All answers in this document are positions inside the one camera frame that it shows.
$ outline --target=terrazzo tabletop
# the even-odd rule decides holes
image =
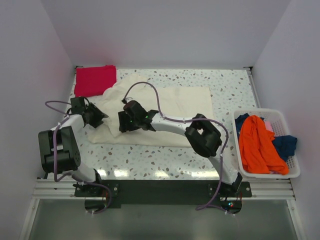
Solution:
[[[246,70],[211,69],[118,69],[117,81],[130,74],[148,78],[155,87],[210,87],[214,119],[229,131],[229,141],[224,159],[238,168],[232,128],[232,112],[241,108],[256,107],[254,94]],[[74,87],[70,98],[75,97]],[[90,97],[96,104],[100,96]],[[221,127],[222,141],[225,134]],[[217,180],[217,171],[207,158],[196,154],[191,147],[165,147],[90,143],[87,135],[93,130],[89,125],[77,133],[81,161],[95,168],[102,179],[129,180]]]

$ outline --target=folded red cloth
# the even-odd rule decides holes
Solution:
[[[117,81],[117,70],[113,65],[76,69],[74,94],[76,97],[102,95]]]

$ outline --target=orange cloth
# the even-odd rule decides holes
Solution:
[[[258,116],[249,116],[243,123],[239,148],[244,170],[252,174],[269,174],[270,171],[282,175],[289,173],[272,140],[275,133],[266,129],[265,123]]]

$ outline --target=white plastic basket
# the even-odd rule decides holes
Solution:
[[[266,121],[271,123],[273,132],[275,133],[275,137],[290,135],[288,126],[286,124],[285,118],[283,114],[277,110],[267,109],[267,108],[255,108],[255,109],[241,109],[235,110],[232,118],[233,132],[234,132],[234,140],[235,140],[235,148],[236,153],[238,155],[239,169],[240,172],[247,177],[254,177],[260,179],[289,179],[296,178],[300,175],[300,167],[298,163],[298,159],[296,156],[290,156],[286,162],[289,173],[286,175],[281,174],[255,174],[250,173],[244,170],[241,160],[241,154],[239,149],[239,141],[236,130],[236,122],[235,119],[240,115],[248,113],[251,115],[256,115],[258,117],[264,118]]]

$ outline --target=white wall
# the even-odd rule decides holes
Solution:
[[[310,240],[320,238],[320,1],[292,0],[253,68],[263,107],[282,111],[301,176],[293,190]]]
[[[0,239],[18,239],[41,169],[38,132],[67,100],[72,64],[38,0],[0,3]]]
[[[290,0],[41,0],[76,65],[253,66]]]

